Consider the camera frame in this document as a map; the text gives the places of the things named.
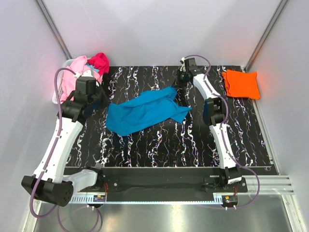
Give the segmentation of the blue t shirt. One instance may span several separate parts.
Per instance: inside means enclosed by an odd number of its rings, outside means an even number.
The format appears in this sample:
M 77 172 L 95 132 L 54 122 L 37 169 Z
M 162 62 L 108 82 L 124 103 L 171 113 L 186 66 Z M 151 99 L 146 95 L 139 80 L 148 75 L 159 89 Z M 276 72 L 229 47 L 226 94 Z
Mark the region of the blue t shirt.
M 121 104 L 112 103 L 108 107 L 106 127 L 120 136 L 127 136 L 167 119 L 182 123 L 192 108 L 179 106 L 174 101 L 176 95 L 174 87 L 167 87 L 142 92 Z

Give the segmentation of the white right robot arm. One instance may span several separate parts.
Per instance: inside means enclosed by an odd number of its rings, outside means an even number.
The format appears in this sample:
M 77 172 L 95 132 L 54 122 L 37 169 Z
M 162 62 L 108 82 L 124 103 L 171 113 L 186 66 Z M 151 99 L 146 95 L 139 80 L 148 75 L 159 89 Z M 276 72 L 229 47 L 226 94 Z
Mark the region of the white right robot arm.
M 242 180 L 227 132 L 228 104 L 208 80 L 211 68 L 208 67 L 203 71 L 197 66 L 196 57 L 202 56 L 190 55 L 181 59 L 182 65 L 177 71 L 175 85 L 183 87 L 190 82 L 204 99 L 203 121 L 210 129 L 219 155 L 220 174 L 218 183 L 214 187 L 220 187 L 228 192 Z

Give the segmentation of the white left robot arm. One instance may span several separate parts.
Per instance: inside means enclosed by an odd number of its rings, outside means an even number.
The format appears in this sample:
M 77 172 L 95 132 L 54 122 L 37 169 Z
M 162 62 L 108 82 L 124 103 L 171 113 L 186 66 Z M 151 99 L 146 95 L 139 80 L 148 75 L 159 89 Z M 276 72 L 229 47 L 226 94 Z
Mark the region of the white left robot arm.
M 75 90 L 60 105 L 52 140 L 39 166 L 31 176 L 24 176 L 22 187 L 31 200 L 66 206 L 73 194 L 90 187 L 100 191 L 104 187 L 102 172 L 83 168 L 64 176 L 68 156 L 87 119 L 99 108 L 108 105 L 103 87 L 94 77 L 81 76 Z

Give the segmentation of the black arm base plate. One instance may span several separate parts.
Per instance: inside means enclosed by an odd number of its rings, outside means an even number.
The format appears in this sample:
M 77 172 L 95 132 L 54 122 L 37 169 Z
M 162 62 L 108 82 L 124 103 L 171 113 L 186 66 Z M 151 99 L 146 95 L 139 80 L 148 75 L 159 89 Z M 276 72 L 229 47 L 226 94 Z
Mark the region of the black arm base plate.
M 107 201 L 128 203 L 206 202 L 213 194 L 246 193 L 246 180 L 224 185 L 220 169 L 211 167 L 102 168 L 99 183 L 106 183 Z

